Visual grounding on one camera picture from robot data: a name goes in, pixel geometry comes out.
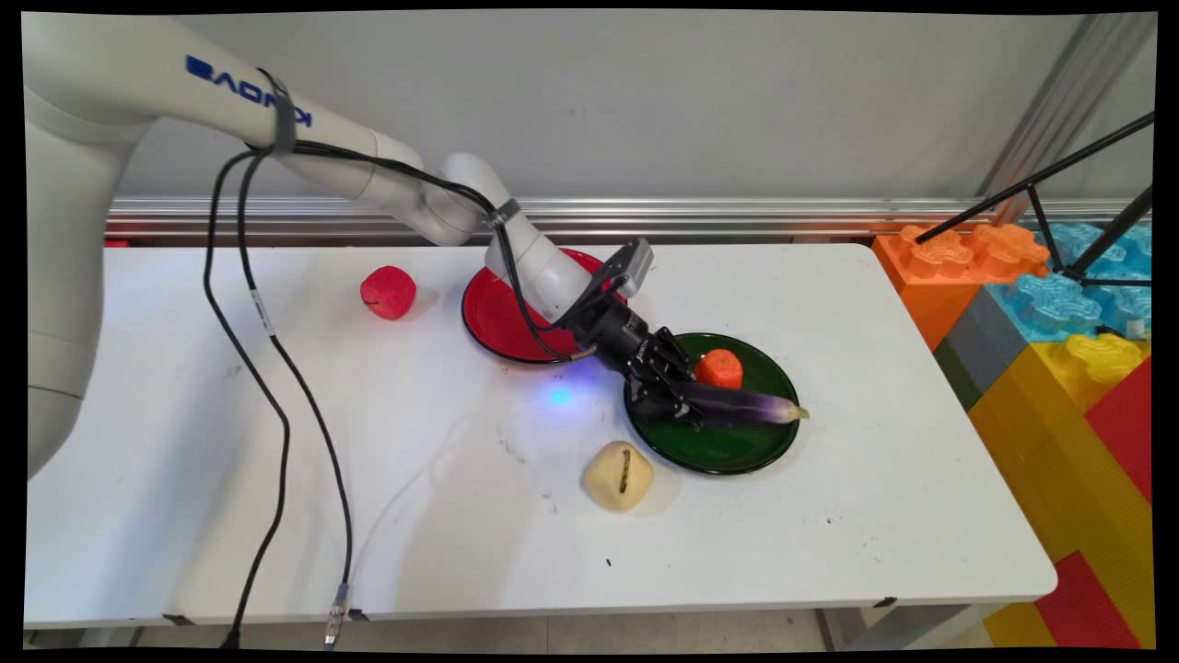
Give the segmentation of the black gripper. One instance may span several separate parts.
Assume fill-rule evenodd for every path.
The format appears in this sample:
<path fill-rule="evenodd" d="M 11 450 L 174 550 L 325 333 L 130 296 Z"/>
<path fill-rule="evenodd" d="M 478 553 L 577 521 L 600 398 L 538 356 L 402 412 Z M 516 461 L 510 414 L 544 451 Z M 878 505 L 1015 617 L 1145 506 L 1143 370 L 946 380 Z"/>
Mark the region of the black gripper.
<path fill-rule="evenodd" d="M 556 327 L 567 329 L 585 349 L 625 378 L 627 414 L 651 421 L 702 425 L 704 413 L 691 402 L 691 357 L 674 334 L 650 332 L 648 324 L 614 294 L 578 306 Z"/>

